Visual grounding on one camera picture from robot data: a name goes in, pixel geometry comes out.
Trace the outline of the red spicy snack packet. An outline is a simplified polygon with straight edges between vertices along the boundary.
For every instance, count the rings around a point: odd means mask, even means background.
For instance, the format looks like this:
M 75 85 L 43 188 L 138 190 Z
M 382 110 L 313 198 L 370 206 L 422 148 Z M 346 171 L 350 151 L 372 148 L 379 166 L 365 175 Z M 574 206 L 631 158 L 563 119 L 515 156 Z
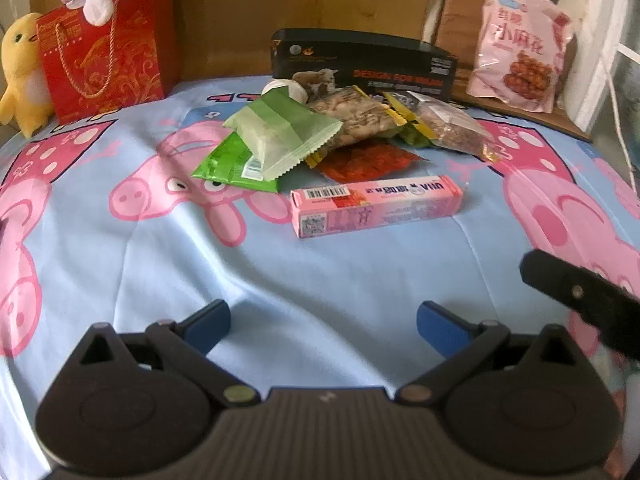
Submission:
M 338 183 L 356 183 L 382 179 L 419 160 L 420 156 L 398 148 L 389 140 L 371 138 L 337 148 L 314 170 Z

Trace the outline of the bright green snack packet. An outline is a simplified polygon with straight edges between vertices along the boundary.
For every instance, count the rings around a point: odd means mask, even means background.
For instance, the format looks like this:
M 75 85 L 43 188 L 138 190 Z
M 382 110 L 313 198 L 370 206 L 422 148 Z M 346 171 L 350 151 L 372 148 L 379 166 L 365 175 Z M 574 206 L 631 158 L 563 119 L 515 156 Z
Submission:
M 262 163 L 236 132 L 222 140 L 193 170 L 192 176 L 257 192 L 279 191 L 278 180 L 264 177 Z

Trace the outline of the yellow duck plush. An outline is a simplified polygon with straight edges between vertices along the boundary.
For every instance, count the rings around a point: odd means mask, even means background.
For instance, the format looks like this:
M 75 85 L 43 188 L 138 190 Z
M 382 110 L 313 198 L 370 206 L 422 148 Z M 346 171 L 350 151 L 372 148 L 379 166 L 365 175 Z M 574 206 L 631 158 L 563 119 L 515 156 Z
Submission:
M 21 134 L 30 139 L 45 127 L 54 112 L 46 75 L 40 60 L 37 22 L 40 13 L 18 18 L 1 43 L 1 64 L 6 90 L 1 99 L 1 123 L 15 120 Z

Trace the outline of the pale green snack packet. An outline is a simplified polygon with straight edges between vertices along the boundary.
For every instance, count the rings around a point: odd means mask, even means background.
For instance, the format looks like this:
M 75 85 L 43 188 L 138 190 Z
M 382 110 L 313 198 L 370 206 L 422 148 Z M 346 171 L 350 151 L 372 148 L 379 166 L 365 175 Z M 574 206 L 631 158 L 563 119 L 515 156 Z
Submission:
M 288 90 L 279 88 L 242 107 L 224 126 L 259 159 L 264 177 L 274 180 L 321 148 L 342 123 L 294 101 Z

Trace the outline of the white round snack pack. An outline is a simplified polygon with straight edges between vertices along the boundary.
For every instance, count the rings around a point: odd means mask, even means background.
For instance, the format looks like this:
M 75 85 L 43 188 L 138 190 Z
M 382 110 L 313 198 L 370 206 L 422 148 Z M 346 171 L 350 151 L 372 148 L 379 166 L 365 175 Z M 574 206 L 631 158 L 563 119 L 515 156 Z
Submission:
M 260 94 L 263 96 L 273 89 L 285 88 L 288 90 L 288 96 L 300 104 L 308 102 L 308 93 L 305 88 L 294 79 L 271 79 L 268 84 L 262 88 Z

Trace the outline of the large pink fried-twist bag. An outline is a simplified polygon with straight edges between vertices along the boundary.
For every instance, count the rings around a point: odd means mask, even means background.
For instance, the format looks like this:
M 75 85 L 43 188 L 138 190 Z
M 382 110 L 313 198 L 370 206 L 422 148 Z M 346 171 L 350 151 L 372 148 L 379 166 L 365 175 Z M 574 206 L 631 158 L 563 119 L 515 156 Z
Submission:
M 466 93 L 550 113 L 573 36 L 572 20 L 550 0 L 485 0 Z

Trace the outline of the Peppa Pig blue bedsheet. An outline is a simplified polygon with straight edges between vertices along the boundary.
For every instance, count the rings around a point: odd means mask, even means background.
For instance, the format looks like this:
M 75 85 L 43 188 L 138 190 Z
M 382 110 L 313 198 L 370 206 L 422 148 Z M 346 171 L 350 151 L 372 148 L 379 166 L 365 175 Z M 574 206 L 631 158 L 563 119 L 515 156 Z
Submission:
M 544 248 L 638 290 L 639 203 L 594 146 L 476 110 L 497 165 L 423 150 L 409 169 L 455 180 L 457 214 L 301 240 L 288 194 L 318 188 L 320 174 L 298 166 L 266 194 L 192 176 L 264 85 L 182 84 L 163 101 L 2 143 L 2 477 L 48 473 L 36 409 L 91 324 L 137 332 L 216 299 L 232 331 L 212 359 L 261 392 L 396 389 L 439 361 L 416 330 L 425 300 L 518 333 L 565 325 L 622 411 L 608 464 L 621 474 L 639 453 L 638 366 L 518 272 Z

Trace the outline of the dark green wrapper snack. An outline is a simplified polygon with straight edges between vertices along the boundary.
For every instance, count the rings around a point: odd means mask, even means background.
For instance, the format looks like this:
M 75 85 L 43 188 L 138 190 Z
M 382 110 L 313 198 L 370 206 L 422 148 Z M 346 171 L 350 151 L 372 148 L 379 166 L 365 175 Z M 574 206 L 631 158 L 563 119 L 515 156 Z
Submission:
M 400 140 L 413 148 L 434 148 L 433 142 L 416 128 L 411 122 L 403 125 L 397 133 Z

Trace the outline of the wooden headboard panel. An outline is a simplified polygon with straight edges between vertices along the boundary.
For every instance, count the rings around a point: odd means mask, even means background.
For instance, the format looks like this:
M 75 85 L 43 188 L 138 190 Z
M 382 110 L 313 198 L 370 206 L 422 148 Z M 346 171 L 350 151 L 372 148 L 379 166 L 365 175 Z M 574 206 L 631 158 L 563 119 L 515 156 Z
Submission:
M 179 80 L 267 75 L 282 28 L 420 38 L 428 0 L 174 0 Z

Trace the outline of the red gift bag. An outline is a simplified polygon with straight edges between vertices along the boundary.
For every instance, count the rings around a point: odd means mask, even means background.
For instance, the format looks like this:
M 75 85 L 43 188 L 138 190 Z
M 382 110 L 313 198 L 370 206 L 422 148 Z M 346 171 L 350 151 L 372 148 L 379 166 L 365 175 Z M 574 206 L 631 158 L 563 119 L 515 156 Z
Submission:
M 41 63 L 62 125 L 161 100 L 179 80 L 174 0 L 113 2 L 103 26 L 65 6 L 38 18 Z

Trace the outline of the yellow-edged nut snack bag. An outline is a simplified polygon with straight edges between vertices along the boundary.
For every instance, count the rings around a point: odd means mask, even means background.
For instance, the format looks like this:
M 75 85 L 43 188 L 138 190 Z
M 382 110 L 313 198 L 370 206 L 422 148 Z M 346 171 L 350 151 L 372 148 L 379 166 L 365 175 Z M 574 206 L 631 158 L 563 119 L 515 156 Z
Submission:
M 370 138 L 391 138 L 407 123 L 390 106 L 372 99 L 357 86 L 345 87 L 322 96 L 307 107 L 342 123 L 337 134 L 306 157 L 305 162 L 309 168 L 317 167 L 337 148 Z

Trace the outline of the clear granola snack bag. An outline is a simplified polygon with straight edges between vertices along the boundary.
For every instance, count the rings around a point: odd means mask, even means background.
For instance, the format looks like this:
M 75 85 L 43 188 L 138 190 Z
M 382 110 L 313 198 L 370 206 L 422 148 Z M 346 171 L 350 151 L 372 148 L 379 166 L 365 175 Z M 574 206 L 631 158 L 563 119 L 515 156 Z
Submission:
M 498 162 L 488 131 L 460 108 L 412 91 L 385 91 L 388 105 L 427 136 L 434 148 L 475 156 L 484 162 Z

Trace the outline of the pink long candy box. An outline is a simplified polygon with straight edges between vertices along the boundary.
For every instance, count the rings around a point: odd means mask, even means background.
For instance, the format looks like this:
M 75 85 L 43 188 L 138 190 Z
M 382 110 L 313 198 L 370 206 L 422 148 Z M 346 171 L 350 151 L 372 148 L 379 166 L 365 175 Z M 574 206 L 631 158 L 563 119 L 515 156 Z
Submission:
M 463 191 L 447 176 L 386 179 L 300 188 L 290 194 L 299 238 L 451 217 Z

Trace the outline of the black cardboard storage box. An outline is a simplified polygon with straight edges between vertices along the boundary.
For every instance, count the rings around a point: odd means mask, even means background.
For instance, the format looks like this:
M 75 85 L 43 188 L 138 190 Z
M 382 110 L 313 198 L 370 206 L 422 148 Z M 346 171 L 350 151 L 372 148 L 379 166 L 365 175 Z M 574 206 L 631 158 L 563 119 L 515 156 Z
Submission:
M 367 94 L 414 91 L 450 99 L 457 60 L 425 41 L 356 30 L 282 28 L 271 37 L 272 76 L 311 99 L 348 86 Z

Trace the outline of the brown seat cushion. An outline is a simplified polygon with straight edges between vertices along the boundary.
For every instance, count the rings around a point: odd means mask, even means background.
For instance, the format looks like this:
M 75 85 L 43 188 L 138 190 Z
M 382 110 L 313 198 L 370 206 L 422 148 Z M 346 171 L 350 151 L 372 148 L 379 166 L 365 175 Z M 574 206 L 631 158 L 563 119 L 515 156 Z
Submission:
M 570 120 L 560 98 L 556 98 L 551 114 L 520 110 L 497 99 L 477 98 L 466 93 L 466 87 L 475 62 L 477 39 L 482 26 L 482 6 L 485 0 L 442 0 L 430 43 L 448 51 L 457 59 L 457 69 L 451 89 L 451 99 L 487 110 L 528 119 L 535 124 L 553 128 L 575 139 L 591 141 L 590 134 L 582 131 Z

